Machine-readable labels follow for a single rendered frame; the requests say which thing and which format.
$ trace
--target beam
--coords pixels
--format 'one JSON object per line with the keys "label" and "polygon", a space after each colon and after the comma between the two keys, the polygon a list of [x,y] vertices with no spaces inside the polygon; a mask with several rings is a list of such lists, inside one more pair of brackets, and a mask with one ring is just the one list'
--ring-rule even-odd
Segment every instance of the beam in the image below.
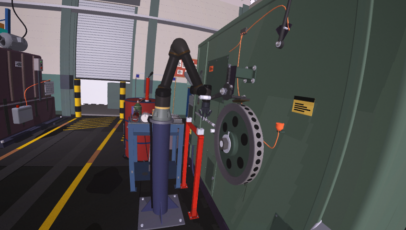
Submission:
{"label": "beam", "polygon": [[[9,0],[0,0],[0,6],[11,7],[11,1]],[[65,6],[65,5],[56,5],[56,4],[47,4],[47,3],[37,3],[37,2],[26,2],[26,1],[14,1],[14,7],[17,8],[27,8],[27,9],[36,9],[36,10],[46,10],[46,11],[62,11],[62,9],[70,9],[72,12],[76,13],[87,13],[94,15],[110,16],[117,18],[127,18],[139,21],[149,22],[149,19],[155,19],[160,24],[173,25],[182,28],[198,30],[208,33],[215,33],[218,30],[210,27],[205,27],[201,25],[195,25],[191,23],[180,22],[171,19],[158,18],[153,16],[135,14],[135,13],[126,13],[115,10],[104,10],[94,7],[81,7],[81,6]]]}

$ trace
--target red sign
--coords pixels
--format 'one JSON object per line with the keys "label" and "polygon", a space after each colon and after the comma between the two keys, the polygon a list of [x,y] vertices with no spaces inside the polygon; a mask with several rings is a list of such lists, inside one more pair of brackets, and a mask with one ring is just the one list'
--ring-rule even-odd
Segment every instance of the red sign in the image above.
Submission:
{"label": "red sign", "polygon": [[[194,66],[197,69],[197,59],[192,59],[194,62]],[[185,65],[183,64],[182,59],[179,60],[178,62],[178,66],[176,67],[176,72],[175,72],[175,77],[185,77],[185,72],[186,72],[186,68]]]}

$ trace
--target robotic arm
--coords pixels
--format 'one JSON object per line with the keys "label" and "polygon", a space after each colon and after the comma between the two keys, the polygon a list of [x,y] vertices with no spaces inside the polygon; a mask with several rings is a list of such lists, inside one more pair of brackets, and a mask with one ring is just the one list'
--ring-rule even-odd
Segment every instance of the robotic arm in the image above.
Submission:
{"label": "robotic arm", "polygon": [[[169,50],[169,60],[166,65],[164,76],[161,84],[155,91],[155,110],[166,109],[170,107],[170,86],[172,84],[173,76],[175,75],[176,67],[178,66],[179,59],[182,59],[189,79],[191,81],[191,94],[210,96],[212,92],[211,85],[203,85],[194,62],[190,56],[190,50],[185,40],[177,38],[172,42]],[[203,100],[202,108],[199,113],[202,116],[208,117],[212,111],[210,110],[210,100]]]}

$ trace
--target gray motor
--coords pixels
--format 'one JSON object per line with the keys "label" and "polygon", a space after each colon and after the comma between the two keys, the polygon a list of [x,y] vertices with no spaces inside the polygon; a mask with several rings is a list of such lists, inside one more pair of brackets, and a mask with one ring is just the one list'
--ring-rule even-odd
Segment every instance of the gray motor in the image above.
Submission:
{"label": "gray motor", "polygon": [[9,33],[0,33],[0,47],[23,52],[27,49],[28,43],[22,37]]}

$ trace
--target red barrel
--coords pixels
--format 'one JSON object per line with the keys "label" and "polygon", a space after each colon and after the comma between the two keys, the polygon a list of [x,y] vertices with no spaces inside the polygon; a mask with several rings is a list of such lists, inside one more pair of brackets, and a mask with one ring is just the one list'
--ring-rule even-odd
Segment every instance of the red barrel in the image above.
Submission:
{"label": "red barrel", "polygon": [[[132,108],[140,101],[142,98],[127,98],[124,101],[124,132],[125,132],[125,155],[128,157],[128,118],[132,113]],[[152,114],[152,110],[155,109],[155,99],[150,98],[149,102],[144,100],[138,102],[142,106],[142,112],[148,112]],[[148,161],[149,157],[149,136],[138,136],[137,137],[137,158],[138,161]]]}

